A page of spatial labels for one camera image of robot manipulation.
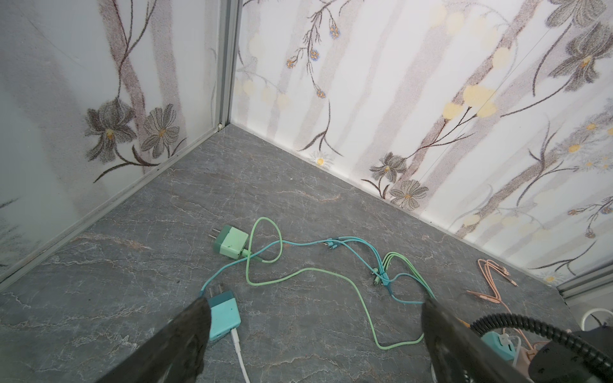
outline charging cable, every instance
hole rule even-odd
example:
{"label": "charging cable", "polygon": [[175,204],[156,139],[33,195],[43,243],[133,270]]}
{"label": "charging cable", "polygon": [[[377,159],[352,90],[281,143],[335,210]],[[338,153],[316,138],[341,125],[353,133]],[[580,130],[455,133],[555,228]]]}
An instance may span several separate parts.
{"label": "charging cable", "polygon": [[247,370],[245,370],[245,364],[243,363],[243,356],[240,354],[240,344],[238,343],[238,331],[236,331],[236,327],[233,328],[230,333],[232,334],[232,341],[234,342],[234,349],[236,350],[236,355],[238,356],[238,362],[240,363],[240,369],[243,371],[243,377],[245,378],[245,383],[251,383],[249,380],[249,376],[247,376]]}

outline white cable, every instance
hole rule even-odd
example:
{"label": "white cable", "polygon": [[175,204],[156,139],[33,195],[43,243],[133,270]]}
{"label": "white cable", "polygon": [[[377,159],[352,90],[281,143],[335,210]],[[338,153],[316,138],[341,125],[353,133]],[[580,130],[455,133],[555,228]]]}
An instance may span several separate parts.
{"label": "white cable", "polygon": [[249,380],[249,376],[247,376],[247,370],[245,370],[245,364],[243,363],[243,356],[240,354],[240,344],[238,343],[238,332],[236,328],[233,328],[231,331],[232,341],[234,342],[234,349],[236,350],[236,355],[238,356],[238,362],[240,363],[240,369],[243,370],[243,377],[245,378],[245,383],[251,383]]}
{"label": "white cable", "polygon": [[592,315],[593,313],[599,312],[607,313],[608,315],[613,316],[613,312],[611,310],[607,310],[606,308],[593,308],[591,310],[588,310],[585,312],[585,314],[583,314],[583,318],[581,318],[581,330],[585,331],[585,320],[587,319],[587,317]]}
{"label": "white cable", "polygon": [[509,338],[517,339],[517,347],[515,351],[515,357],[513,358],[513,367],[517,366],[517,359],[519,358],[520,347],[522,347],[522,338],[517,335],[511,335]]}

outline baseboard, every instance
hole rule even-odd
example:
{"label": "baseboard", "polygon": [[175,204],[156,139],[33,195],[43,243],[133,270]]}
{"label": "baseboard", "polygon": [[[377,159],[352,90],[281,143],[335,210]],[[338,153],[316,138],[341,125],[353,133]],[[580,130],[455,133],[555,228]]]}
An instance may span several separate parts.
{"label": "baseboard", "polygon": [[210,138],[213,134],[217,133],[217,129],[205,133],[196,141],[192,142],[188,146],[181,149],[176,156],[168,159],[160,166],[154,168],[152,171],[133,182],[122,191],[109,198],[106,202],[100,205],[96,210],[87,214],[83,218],[79,219],[74,225],[61,232],[59,235],[46,242],[44,245],[38,247],[36,250],[27,255],[24,259],[11,266],[6,272],[0,275],[0,292],[13,284],[16,280],[21,278],[25,273],[32,270],[36,265],[44,261],[47,257],[52,255],[60,247],[70,242],[74,237],[79,235],[83,230],[103,217],[109,211],[113,210],[121,202],[124,202],[128,197],[137,192],[144,185],[151,182],[160,173],[174,165],[181,158],[185,157],[190,151],[195,149],[201,143]]}

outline cable connector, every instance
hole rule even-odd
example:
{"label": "cable connector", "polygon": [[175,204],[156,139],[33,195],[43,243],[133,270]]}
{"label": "cable connector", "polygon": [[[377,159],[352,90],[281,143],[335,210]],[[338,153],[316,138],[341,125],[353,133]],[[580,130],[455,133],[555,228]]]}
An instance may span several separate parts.
{"label": "cable connector", "polygon": [[[328,238],[328,239],[340,241],[340,238]],[[334,241],[326,241],[324,242],[324,244],[327,245],[330,250],[336,249],[338,247],[338,242],[334,242]]]}
{"label": "cable connector", "polygon": [[381,279],[381,283],[383,283],[384,286],[387,286],[389,284],[389,277],[387,276],[387,273],[383,273],[381,276],[385,278]]}
{"label": "cable connector", "polygon": [[379,278],[379,276],[376,274],[379,272],[379,268],[375,268],[375,272],[373,273],[373,275],[375,275],[375,280],[373,281],[373,284],[375,286],[377,286],[379,283],[381,283],[381,278]]}

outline gray flower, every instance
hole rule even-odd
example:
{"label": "gray flower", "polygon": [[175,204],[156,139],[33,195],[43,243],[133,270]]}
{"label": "gray flower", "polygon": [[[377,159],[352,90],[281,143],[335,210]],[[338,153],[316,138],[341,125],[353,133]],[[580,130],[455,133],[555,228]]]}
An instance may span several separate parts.
{"label": "gray flower", "polygon": [[594,62],[600,58],[611,57],[611,47],[613,32],[608,26],[598,23],[568,43],[566,52],[571,57],[564,60],[549,75],[572,75],[564,89],[566,92],[575,91],[585,83],[593,83],[600,76],[594,70]]}
{"label": "gray flower", "polygon": [[164,111],[162,108],[152,110],[145,120],[145,129],[151,135],[143,141],[140,149],[147,151],[153,148],[153,158],[161,156],[164,148],[170,148],[170,145],[179,137],[179,127],[170,126],[175,122],[176,117],[177,112],[173,109],[172,104],[166,105]]}
{"label": "gray flower", "polygon": [[549,0],[549,2],[560,6],[545,21],[550,28],[564,24],[570,16],[573,17],[573,24],[586,27],[606,8],[602,0]]}
{"label": "gray flower", "polygon": [[392,189],[389,194],[396,197],[392,199],[392,203],[395,203],[403,209],[415,210],[419,207],[417,199],[424,198],[427,191],[428,188],[419,186],[418,181],[410,180],[402,181],[400,189]]}
{"label": "gray flower", "polygon": [[136,138],[136,133],[128,123],[134,118],[134,111],[122,100],[107,101],[100,109],[87,109],[87,124],[89,129],[85,135],[99,135],[98,144],[87,152],[87,158],[92,161],[100,157],[103,163],[115,159],[117,143],[130,142]]}
{"label": "gray flower", "polygon": [[389,152],[385,158],[380,160],[383,166],[371,166],[370,171],[373,172],[373,178],[380,180],[383,176],[386,176],[391,182],[396,182],[396,176],[398,173],[406,172],[406,158],[400,156],[394,156],[392,152]]}

